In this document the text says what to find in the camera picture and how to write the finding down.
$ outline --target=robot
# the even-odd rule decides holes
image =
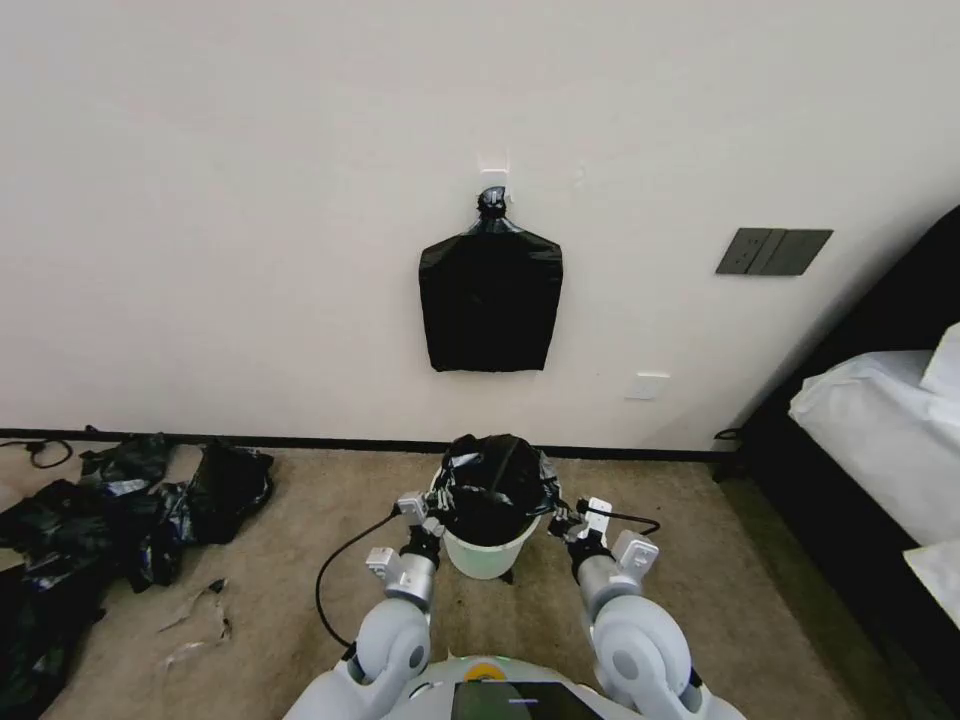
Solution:
[[[383,580],[386,599],[364,618],[336,666],[304,690],[286,720],[744,720],[697,675],[676,621],[643,597],[642,579],[657,546],[624,530],[609,550],[607,518],[616,515],[602,508],[611,506],[597,498],[581,499],[576,509],[561,502],[549,532],[570,554],[597,680],[607,697],[520,660],[468,657],[428,664],[433,578],[443,522],[452,512],[449,495],[431,490],[397,501],[392,515],[406,518],[410,542],[399,552],[373,548],[366,561]]]

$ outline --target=trash can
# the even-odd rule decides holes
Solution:
[[[440,471],[437,470],[437,474],[433,476],[433,482],[430,483],[431,489],[439,476]],[[531,520],[522,534],[507,544],[490,546],[468,543],[454,535],[452,530],[447,529],[443,534],[443,547],[446,548],[450,562],[464,575],[475,580],[492,580],[513,567],[523,543],[533,535],[533,531],[539,524],[540,517],[537,516]]]
[[[455,440],[430,488],[438,484],[451,492],[456,508],[443,536],[447,556],[477,580],[500,577],[513,567],[540,515],[551,512],[560,497],[546,456],[512,435]]]

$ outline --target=floor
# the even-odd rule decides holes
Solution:
[[[230,545],[189,552],[170,588],[134,595],[114,584],[106,616],[92,629],[47,720],[281,718],[310,680],[336,662],[341,649],[314,609],[316,572],[333,549],[383,517],[399,494],[424,487],[438,457],[268,452],[277,457],[276,494]],[[169,479],[189,478],[198,459],[196,448],[178,449]],[[903,717],[885,666],[748,481],[718,486],[696,463],[557,460],[556,466],[566,497],[597,495],[617,509],[661,520],[654,536],[661,554],[647,594],[679,621],[710,688],[748,718]],[[0,450],[0,486],[8,492],[29,494],[78,474],[76,459],[38,471],[22,451]],[[621,527],[612,521],[614,537]],[[325,606],[341,634],[352,636],[381,598],[379,581],[363,565],[367,551],[399,547],[404,534],[395,521],[328,572]],[[515,573],[515,585],[508,586],[467,579],[443,564],[434,659],[514,656],[594,684],[563,546],[538,531]],[[161,672],[179,645],[210,635],[211,620],[201,608],[173,630],[157,629],[220,577],[229,580],[224,597],[232,639]]]

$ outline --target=pillow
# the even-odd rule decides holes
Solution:
[[[940,397],[960,400],[960,323],[951,325],[920,378],[920,387]]]

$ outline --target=black bed frame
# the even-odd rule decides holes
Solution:
[[[881,650],[893,643],[906,653],[956,716],[960,629],[904,561],[903,551],[917,543],[787,409],[804,378],[855,355],[935,348],[943,331],[960,321],[958,260],[960,207],[927,231],[770,394],[744,425],[738,453],[867,634]]]

